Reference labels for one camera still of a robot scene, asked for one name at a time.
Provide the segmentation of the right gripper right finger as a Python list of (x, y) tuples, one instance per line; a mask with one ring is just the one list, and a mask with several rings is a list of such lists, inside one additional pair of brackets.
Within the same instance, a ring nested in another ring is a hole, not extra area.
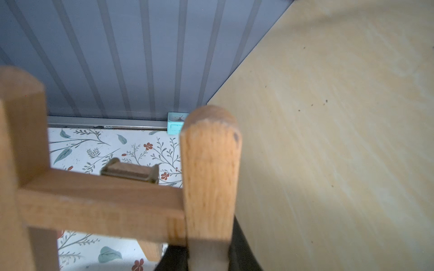
[(236, 217), (234, 217), (234, 228), (229, 248), (229, 270), (263, 271), (252, 253)]

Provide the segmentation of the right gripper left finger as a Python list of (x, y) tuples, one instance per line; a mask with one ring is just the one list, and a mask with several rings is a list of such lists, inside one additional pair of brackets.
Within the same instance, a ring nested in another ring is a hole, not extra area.
[(169, 245), (155, 271), (188, 271), (188, 249)]

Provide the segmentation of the wooden easel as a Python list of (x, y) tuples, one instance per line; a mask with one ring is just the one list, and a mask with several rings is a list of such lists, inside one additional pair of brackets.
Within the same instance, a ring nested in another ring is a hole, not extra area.
[(229, 268), (243, 138), (218, 106), (196, 109), (180, 133), (183, 187), (52, 169), (45, 88), (1, 68), (1, 269), (56, 271), (57, 231), (188, 248), (191, 271)]

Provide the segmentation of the light plywood board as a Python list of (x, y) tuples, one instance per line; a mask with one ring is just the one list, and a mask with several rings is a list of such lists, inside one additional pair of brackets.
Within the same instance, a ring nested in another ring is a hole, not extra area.
[(433, 270), (432, 1), (295, 1), (210, 103), (264, 270)]

